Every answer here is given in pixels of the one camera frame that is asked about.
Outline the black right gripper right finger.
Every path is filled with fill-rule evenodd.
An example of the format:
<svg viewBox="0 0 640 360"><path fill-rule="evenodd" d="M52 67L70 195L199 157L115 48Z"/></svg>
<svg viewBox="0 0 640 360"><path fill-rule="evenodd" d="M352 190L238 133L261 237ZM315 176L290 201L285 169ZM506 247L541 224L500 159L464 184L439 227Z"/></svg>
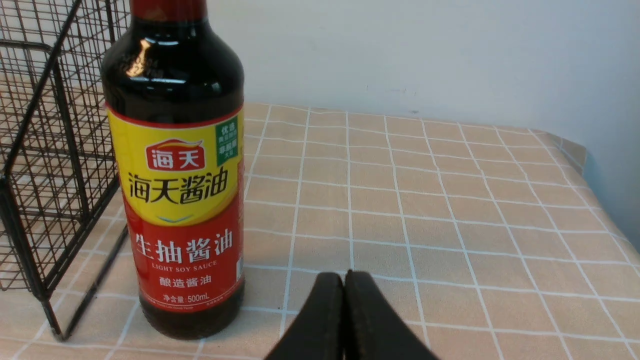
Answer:
<svg viewBox="0 0 640 360"><path fill-rule="evenodd" d="M343 285L343 356L346 360L436 360L377 286L350 269Z"/></svg>

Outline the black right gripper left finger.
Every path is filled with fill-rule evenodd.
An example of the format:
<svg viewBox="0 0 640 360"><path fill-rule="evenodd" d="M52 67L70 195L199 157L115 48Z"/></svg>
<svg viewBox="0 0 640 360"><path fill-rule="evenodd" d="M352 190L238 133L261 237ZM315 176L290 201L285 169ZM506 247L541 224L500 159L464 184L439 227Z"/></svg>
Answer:
<svg viewBox="0 0 640 360"><path fill-rule="evenodd" d="M266 359L342 360L343 295L337 273L319 273L300 312Z"/></svg>

